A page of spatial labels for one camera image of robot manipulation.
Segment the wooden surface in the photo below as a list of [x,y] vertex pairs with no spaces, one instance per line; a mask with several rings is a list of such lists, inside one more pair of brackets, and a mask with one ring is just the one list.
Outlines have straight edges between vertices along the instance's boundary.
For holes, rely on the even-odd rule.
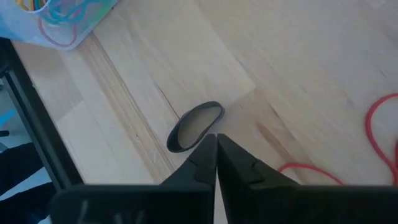
[[[167,135],[216,100],[226,133],[272,167],[304,162],[347,184],[390,184],[365,137],[373,101],[398,91],[394,0],[122,0],[71,52],[15,42],[87,183],[161,182],[190,152]],[[395,101],[374,119],[392,157]],[[331,181],[286,172],[308,184]]]

